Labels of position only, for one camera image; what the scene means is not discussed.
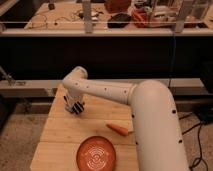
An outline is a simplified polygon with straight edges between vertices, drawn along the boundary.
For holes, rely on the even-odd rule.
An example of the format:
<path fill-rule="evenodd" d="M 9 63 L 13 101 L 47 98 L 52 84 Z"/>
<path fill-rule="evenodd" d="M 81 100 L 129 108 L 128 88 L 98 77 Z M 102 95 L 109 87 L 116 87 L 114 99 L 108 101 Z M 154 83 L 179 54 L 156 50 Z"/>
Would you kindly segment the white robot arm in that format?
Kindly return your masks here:
<path fill-rule="evenodd" d="M 67 105 L 73 107 L 84 94 L 131 107 L 140 171 L 190 171 L 177 108 L 169 88 L 157 80 L 138 84 L 90 80 L 77 66 L 62 80 Z"/>

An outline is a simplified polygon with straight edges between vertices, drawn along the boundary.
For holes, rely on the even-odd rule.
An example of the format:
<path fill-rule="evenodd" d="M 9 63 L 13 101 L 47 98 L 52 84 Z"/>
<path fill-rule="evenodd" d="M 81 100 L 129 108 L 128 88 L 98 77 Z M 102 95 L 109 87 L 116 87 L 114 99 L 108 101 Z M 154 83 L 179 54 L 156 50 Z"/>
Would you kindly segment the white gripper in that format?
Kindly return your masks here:
<path fill-rule="evenodd" d="M 63 96 L 66 105 L 70 107 L 70 105 L 73 105 L 74 103 L 76 106 L 77 114 L 80 114 L 84 111 L 84 101 L 83 101 L 83 94 L 80 91 L 77 90 L 71 90 L 69 89 L 66 92 L 66 96 Z"/>

